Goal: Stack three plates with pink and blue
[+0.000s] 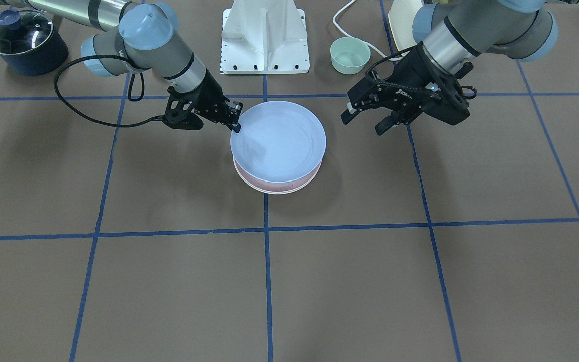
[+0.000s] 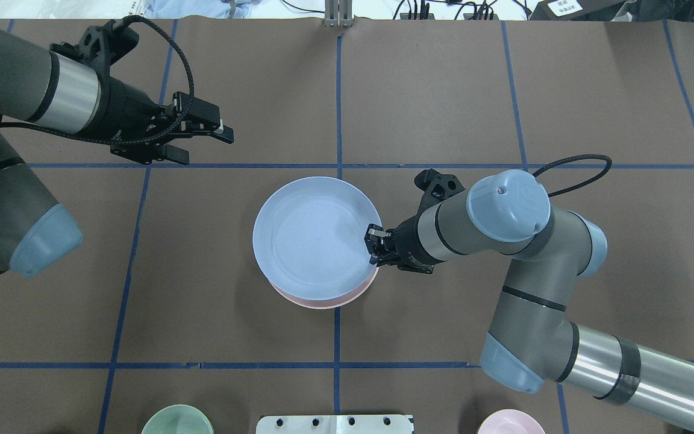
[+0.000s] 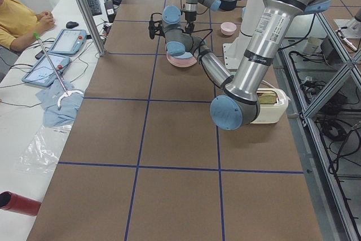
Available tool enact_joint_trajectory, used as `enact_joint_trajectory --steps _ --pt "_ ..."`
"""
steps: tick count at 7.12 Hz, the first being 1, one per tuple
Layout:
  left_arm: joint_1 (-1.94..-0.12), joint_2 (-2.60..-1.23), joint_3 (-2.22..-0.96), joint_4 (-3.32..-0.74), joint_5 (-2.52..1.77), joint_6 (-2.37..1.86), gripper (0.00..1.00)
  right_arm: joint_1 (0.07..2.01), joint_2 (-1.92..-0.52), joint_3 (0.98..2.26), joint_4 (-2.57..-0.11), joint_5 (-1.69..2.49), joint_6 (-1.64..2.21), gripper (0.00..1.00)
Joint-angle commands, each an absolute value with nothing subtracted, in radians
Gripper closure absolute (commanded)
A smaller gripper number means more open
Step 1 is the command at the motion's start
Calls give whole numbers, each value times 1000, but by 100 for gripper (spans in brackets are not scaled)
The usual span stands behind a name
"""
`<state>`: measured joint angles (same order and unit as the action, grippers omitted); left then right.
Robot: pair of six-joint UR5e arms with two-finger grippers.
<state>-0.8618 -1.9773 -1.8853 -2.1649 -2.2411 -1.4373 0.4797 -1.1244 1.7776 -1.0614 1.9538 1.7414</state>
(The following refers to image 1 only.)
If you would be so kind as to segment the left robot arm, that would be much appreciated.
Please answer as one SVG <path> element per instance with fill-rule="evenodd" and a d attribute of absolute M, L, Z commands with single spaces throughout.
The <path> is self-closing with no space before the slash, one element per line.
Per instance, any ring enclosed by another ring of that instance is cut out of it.
<path fill-rule="evenodd" d="M 361 112 L 385 108 L 389 115 L 376 126 L 378 135 L 397 125 L 409 125 L 426 115 L 449 125 L 465 121 L 476 89 L 459 81 L 473 71 L 483 53 L 530 62 L 556 45 L 557 20 L 543 1 L 455 1 L 422 5 L 412 19 L 414 45 L 398 46 L 379 64 L 396 60 L 382 78 L 373 64 L 347 92 L 341 115 L 349 124 Z"/>

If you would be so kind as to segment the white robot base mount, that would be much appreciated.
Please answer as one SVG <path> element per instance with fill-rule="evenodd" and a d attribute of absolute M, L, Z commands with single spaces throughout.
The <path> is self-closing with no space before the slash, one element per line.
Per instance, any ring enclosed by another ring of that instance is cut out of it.
<path fill-rule="evenodd" d="M 310 71 L 306 14 L 294 1 L 234 1 L 221 19 L 223 75 Z"/>

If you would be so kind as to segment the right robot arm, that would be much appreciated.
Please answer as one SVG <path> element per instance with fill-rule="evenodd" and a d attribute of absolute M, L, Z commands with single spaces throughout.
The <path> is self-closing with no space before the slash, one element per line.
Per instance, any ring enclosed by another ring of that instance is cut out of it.
<path fill-rule="evenodd" d="M 85 63 L 98 76 L 142 75 L 153 70 L 168 84 L 167 108 L 149 122 L 175 130 L 200 130 L 203 121 L 238 133 L 243 104 L 223 94 L 211 72 L 179 34 L 179 18 L 167 3 L 133 1 L 7 1 L 15 8 L 47 12 L 101 30 L 87 39 L 81 57 L 64 65 L 53 87 L 60 100 L 60 76 Z"/>

